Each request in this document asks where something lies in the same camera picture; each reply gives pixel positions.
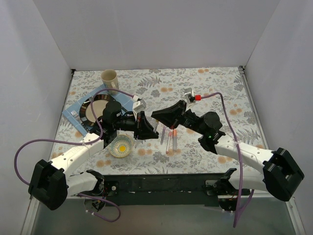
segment white wall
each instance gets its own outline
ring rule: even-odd
[[[280,1],[246,71],[270,147],[288,149],[304,171],[295,198],[313,234],[313,1]]]
[[[245,65],[279,0],[34,0],[72,69]]]
[[[54,138],[70,81],[70,69],[32,0],[0,0],[0,234],[20,234],[29,205],[28,187],[15,175],[17,149],[35,138]],[[21,152],[30,181],[50,144]]]

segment gray floor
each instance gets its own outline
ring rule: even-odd
[[[253,198],[236,229],[234,215],[186,206],[122,206],[122,216],[115,223],[105,222],[85,213],[83,199],[68,199],[55,211],[40,204],[33,235],[293,235],[291,219],[284,202],[274,198]],[[114,218],[115,208],[101,213]]]

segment patterned bowl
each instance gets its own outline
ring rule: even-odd
[[[133,141],[127,135],[117,135],[109,146],[109,152],[116,158],[124,158],[133,148]]]

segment floral tablecloth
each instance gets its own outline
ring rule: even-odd
[[[76,71],[66,99],[65,109],[88,92],[102,84],[101,71]],[[184,89],[193,88],[195,94],[207,95],[221,92],[225,99],[227,114],[235,129],[238,139],[248,144],[263,147],[260,130],[255,114],[249,103],[245,87],[238,68],[201,68],[201,69],[164,69],[164,70],[118,70],[120,89],[136,94],[147,103],[146,116],[153,110],[172,106],[183,99]],[[223,124],[222,131],[231,135],[227,126],[221,99],[212,97],[198,102],[192,107],[198,116],[208,111],[219,114]],[[154,125],[155,120],[148,118]],[[158,125],[158,132],[163,125]],[[158,140],[134,141],[132,153],[125,158],[113,157],[108,149],[93,155],[74,173],[94,169],[102,174],[163,174],[163,173],[220,173],[231,167],[238,167],[238,162],[229,157],[215,155],[203,150],[197,139],[199,134],[179,126],[178,149],[165,153],[168,139],[167,129],[164,143]],[[57,140],[80,141],[82,135],[66,118],[62,117]],[[71,145],[54,144],[51,158],[55,158],[70,149]]]

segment beige mug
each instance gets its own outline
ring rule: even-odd
[[[115,70],[104,70],[101,73],[101,80],[107,88],[119,89],[117,74]],[[108,93],[111,95],[118,94],[117,91],[108,91]]]

